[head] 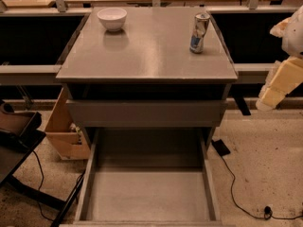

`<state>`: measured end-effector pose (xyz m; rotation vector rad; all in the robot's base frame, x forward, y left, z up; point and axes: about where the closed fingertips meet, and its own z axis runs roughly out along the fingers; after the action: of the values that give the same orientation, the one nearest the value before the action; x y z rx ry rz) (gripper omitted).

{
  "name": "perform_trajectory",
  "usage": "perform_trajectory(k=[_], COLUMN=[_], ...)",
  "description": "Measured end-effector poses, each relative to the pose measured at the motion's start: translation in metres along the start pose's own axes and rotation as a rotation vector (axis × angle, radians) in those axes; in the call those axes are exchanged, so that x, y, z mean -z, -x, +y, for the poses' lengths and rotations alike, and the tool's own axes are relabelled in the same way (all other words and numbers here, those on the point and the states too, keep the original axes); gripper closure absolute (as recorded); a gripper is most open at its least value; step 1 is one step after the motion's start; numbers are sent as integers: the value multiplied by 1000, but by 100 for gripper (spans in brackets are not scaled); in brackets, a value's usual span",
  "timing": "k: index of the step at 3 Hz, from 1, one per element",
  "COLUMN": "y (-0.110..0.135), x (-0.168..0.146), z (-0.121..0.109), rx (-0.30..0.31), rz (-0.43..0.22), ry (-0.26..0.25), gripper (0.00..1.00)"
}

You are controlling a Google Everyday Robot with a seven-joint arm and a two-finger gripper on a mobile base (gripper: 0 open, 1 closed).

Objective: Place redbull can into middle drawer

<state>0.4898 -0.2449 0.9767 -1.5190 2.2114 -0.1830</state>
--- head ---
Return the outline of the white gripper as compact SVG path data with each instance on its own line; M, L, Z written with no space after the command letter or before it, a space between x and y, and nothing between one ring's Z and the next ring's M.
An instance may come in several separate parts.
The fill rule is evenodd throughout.
M285 94L289 94L302 82L303 60L296 57L289 57L278 67L272 80L272 86L278 89L278 91L263 87L256 102L257 109L261 111L271 111L275 109L285 98Z

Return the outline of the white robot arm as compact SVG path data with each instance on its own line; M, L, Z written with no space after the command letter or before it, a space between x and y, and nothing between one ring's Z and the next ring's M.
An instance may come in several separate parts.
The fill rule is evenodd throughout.
M276 61L262 86L256 107L258 110L273 110L286 95L303 83L303 6L291 17L284 19L270 30L282 39L282 50L289 57Z

